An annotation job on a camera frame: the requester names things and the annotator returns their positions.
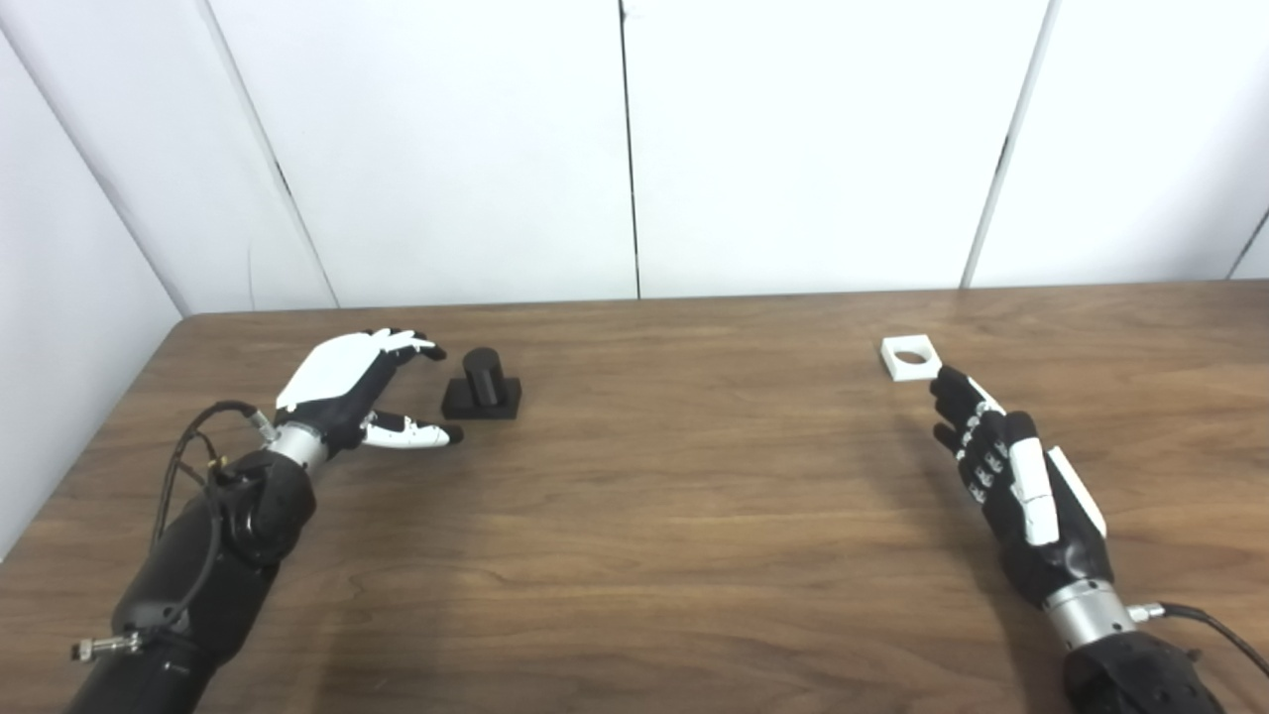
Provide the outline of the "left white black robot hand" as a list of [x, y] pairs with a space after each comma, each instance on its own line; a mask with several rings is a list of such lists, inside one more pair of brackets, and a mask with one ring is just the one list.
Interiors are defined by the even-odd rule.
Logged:
[[268, 450], [307, 474], [340, 451], [434, 450], [462, 443], [454, 424], [426, 424], [376, 403], [404, 363], [443, 361], [447, 353], [412, 330], [354, 331], [317, 344], [275, 398], [277, 438]]

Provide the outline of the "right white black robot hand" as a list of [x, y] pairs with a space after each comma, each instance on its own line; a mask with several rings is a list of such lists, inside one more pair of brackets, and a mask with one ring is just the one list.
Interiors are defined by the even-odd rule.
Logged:
[[956, 457], [1011, 588], [1049, 619], [1067, 651], [1136, 630], [1115, 594], [1105, 519], [1030, 413], [1005, 410], [956, 367], [940, 367], [929, 392], [940, 417], [933, 432]]

